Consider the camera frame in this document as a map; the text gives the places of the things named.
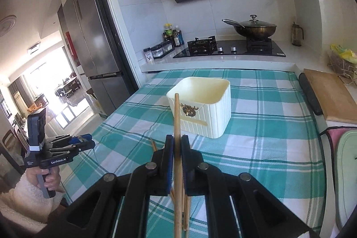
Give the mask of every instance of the pan handle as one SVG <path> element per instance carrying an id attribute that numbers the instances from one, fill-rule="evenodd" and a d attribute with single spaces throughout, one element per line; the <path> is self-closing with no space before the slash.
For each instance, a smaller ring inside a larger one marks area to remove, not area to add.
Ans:
<path id="1" fill-rule="evenodd" d="M 228 24 L 228 25 L 235 25 L 235 26 L 238 26 L 238 27 L 242 27 L 245 29 L 245 26 L 244 25 L 241 25 L 240 23 L 237 23 L 235 21 L 231 21 L 230 19 L 223 19 L 222 22 Z"/>

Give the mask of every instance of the hand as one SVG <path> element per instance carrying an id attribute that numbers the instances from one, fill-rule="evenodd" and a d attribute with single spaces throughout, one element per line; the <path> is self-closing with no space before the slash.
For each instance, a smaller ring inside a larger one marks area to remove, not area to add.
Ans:
<path id="1" fill-rule="evenodd" d="M 42 170 L 39 167 L 35 167 L 35 168 L 28 168 L 26 169 L 26 177 L 27 180 L 33 184 L 34 186 L 37 186 L 39 188 L 41 188 L 39 181 L 37 180 L 37 176 L 38 174 L 40 175 L 44 175 L 44 174 L 48 174 L 50 173 L 47 177 L 46 177 L 46 181 L 44 182 L 44 186 L 46 188 L 48 188 L 48 190 L 57 190 L 58 186 L 60 185 L 61 182 L 61 176 L 60 176 L 60 168 L 59 167 L 53 167 L 50 168 L 49 170 Z"/>

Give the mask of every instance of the wooden cutting board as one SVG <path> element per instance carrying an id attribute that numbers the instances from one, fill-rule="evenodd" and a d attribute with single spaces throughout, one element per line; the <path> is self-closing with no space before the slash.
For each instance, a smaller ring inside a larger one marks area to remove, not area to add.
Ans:
<path id="1" fill-rule="evenodd" d="M 326 120 L 357 124 L 357 104 L 336 74 L 304 69 Z"/>

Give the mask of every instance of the kitchen counter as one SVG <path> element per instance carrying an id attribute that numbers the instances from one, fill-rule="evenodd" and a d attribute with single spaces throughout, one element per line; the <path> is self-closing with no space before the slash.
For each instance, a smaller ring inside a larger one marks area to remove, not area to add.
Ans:
<path id="1" fill-rule="evenodd" d="M 180 69 L 266 69 L 292 71 L 299 73 L 304 68 L 331 72 L 331 70 L 314 56 L 314 53 L 306 47 L 294 47 L 283 41 L 275 41 L 283 50 L 286 57 L 256 56 L 256 55 L 223 55 L 223 56 L 197 56 L 188 58 L 173 57 L 187 45 L 176 48 L 173 52 L 156 59 L 151 63 L 143 60 L 140 65 L 142 72 L 155 72 L 163 70 Z"/>

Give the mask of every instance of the wok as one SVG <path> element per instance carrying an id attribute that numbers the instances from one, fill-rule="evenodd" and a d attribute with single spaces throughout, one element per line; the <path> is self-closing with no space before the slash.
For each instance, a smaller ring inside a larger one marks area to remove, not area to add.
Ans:
<path id="1" fill-rule="evenodd" d="M 246 38 L 266 39 L 275 33 L 276 25 L 257 20 L 255 14 L 251 14 L 250 17 L 252 18 L 251 20 L 241 23 L 230 19 L 223 19 L 222 21 L 234 26 L 236 32 Z"/>

